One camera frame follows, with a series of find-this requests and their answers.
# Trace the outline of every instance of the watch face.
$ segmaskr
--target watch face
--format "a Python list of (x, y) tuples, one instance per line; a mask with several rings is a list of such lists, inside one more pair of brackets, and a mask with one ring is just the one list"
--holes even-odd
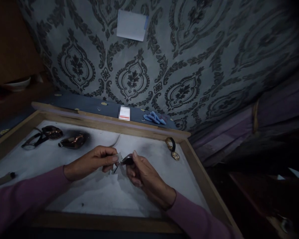
[(24, 145), (22, 145), (22, 148), (25, 150), (31, 150), (31, 149), (34, 149), (35, 146), (33, 144), (24, 144)]
[(173, 157), (175, 160), (179, 160), (179, 154), (176, 153), (176, 152), (172, 152), (172, 157)]

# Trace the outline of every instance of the wallpaper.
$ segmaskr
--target wallpaper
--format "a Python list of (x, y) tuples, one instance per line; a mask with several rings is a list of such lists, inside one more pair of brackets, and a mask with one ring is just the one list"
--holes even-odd
[[(18, 5), (56, 87), (169, 114), (180, 130), (218, 122), (299, 64), (299, 22), (281, 0)], [(143, 42), (116, 36), (118, 9), (149, 16)]]

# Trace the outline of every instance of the pink sleeve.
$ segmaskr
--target pink sleeve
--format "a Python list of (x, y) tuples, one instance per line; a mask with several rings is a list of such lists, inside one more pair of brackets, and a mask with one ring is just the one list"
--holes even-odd
[(174, 205), (166, 213), (190, 238), (241, 238), (232, 228), (177, 191)]
[(63, 166), (0, 189), (0, 234), (25, 213), (34, 211), (70, 182)]

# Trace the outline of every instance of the gold watch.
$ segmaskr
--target gold watch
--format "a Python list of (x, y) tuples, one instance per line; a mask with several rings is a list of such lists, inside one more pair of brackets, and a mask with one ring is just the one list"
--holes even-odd
[(175, 160), (179, 160), (179, 154), (175, 152), (176, 144), (175, 144), (174, 139), (172, 137), (167, 137), (165, 139), (165, 143), (167, 144), (167, 147), (169, 148), (169, 150), (172, 151), (172, 157)]

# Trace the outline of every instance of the white bowl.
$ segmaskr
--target white bowl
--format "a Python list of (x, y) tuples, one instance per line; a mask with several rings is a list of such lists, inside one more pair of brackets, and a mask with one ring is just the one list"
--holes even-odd
[(21, 82), (3, 84), (2, 87), (12, 92), (18, 92), (24, 90), (30, 84), (30, 80), (31, 76), (29, 79)]

